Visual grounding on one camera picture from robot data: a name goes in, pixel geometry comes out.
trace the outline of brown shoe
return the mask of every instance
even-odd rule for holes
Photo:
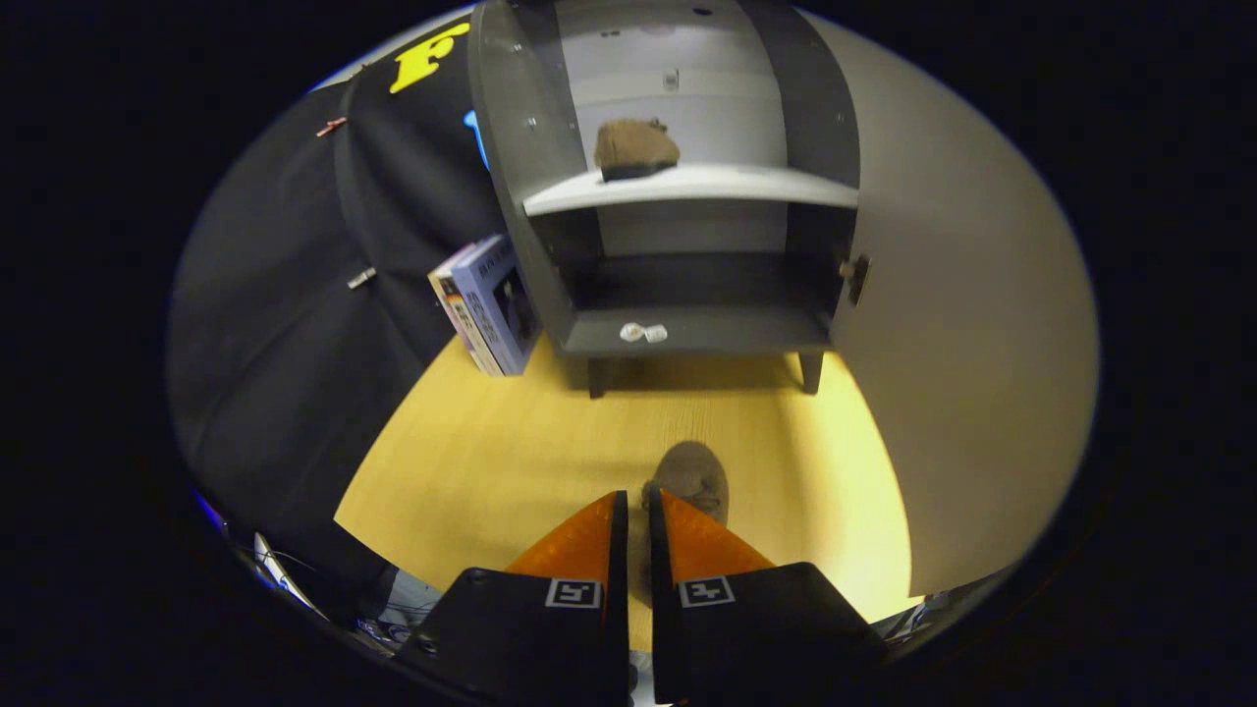
[[[720,460],[701,442],[681,442],[664,454],[654,478],[641,487],[642,508],[647,507],[652,487],[688,502],[722,526],[729,521],[729,481]]]
[[[593,165],[602,169],[603,181],[649,176],[675,167],[680,159],[680,148],[659,118],[622,118],[598,127]]]

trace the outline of door handle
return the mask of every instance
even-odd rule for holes
[[[847,299],[852,307],[857,307],[860,304],[860,296],[864,293],[865,279],[869,277],[869,257],[860,255],[855,263],[842,263],[838,265],[838,274],[850,284],[847,288]]]

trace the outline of gray shelf unit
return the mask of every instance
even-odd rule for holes
[[[694,8],[710,11],[704,15]],[[600,23],[606,29],[591,31]],[[708,23],[724,24],[708,29]],[[579,38],[564,36],[564,24],[569,33],[577,28]],[[703,50],[693,49],[701,43],[676,44],[686,31],[722,38],[711,44],[716,53],[729,47],[740,52],[734,63],[743,64],[739,75],[749,77],[744,84],[754,91],[763,93],[772,84],[763,79],[774,81],[779,113],[777,101],[766,102],[763,96],[745,98],[752,117],[739,118],[728,106],[740,98],[713,98],[701,87],[684,93],[691,75],[715,77],[713,83],[739,78],[708,70],[729,64],[728,57],[704,58]],[[620,42],[621,53],[636,47],[625,43],[671,40],[667,47],[674,52],[689,54],[686,67],[708,65],[694,72],[680,68],[683,93],[630,96],[618,104],[612,99],[611,108],[603,97],[578,109],[567,54],[579,54],[581,72],[588,74],[591,47],[597,52],[591,42],[598,42],[598,34]],[[644,47],[642,59],[625,58],[637,55],[630,52],[615,60],[649,64],[652,55],[665,53]],[[788,5],[757,0],[490,0],[473,13],[470,48],[473,102],[524,281],[556,352],[588,360],[591,398],[610,386],[615,359],[686,353],[797,352],[803,387],[815,394],[822,353],[833,347],[830,328],[842,288],[838,265],[850,257],[855,208],[791,203],[779,195],[665,199],[534,216],[523,206],[529,196],[592,169],[590,133],[615,111],[628,117],[664,113],[669,135],[681,146],[683,166],[688,156],[698,156],[734,169],[784,167],[831,180],[836,187],[859,187],[851,97],[812,25]],[[644,73],[617,73],[601,83],[586,75],[577,83],[582,94],[591,84],[615,91],[617,81],[628,84]],[[725,116],[742,122],[722,123]],[[708,130],[714,135],[706,136]],[[748,145],[760,153],[748,156]],[[620,330],[627,322],[661,323],[667,338],[623,341]]]

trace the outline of wooden floor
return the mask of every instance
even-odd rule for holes
[[[841,360],[816,396],[793,356],[623,362],[590,400],[578,360],[538,345],[525,375],[480,374],[454,338],[393,414],[336,521],[445,590],[469,566],[502,569],[568,516],[630,492],[630,565],[645,542],[639,491],[672,444],[724,463],[729,530],[777,564],[811,561],[874,621],[908,596],[908,523],[876,425]],[[630,571],[630,577],[636,572]],[[630,644],[650,650],[632,582]]]

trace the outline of blue object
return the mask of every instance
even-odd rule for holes
[[[488,170],[489,159],[484,156],[484,141],[480,140],[480,125],[475,122],[475,111],[468,111],[468,114],[463,116],[463,125],[475,132],[475,145],[480,148],[480,161],[484,162],[484,169]]]
[[[268,575],[266,570],[264,570],[261,566],[254,565],[253,569],[254,569],[254,571],[258,572],[258,579],[261,581],[261,584],[269,586],[270,589],[273,589],[275,591],[280,591],[282,589],[284,589],[284,587],[280,587],[278,584],[275,584],[275,580],[270,575]]]
[[[214,508],[210,508],[210,504],[201,498],[200,493],[194,491],[192,496],[196,497],[196,502],[201,504],[201,509],[205,511],[206,517],[210,518],[210,522],[214,523],[214,527],[219,531],[219,533],[225,536],[228,533],[228,522],[222,520],[222,516],[217,515]]]

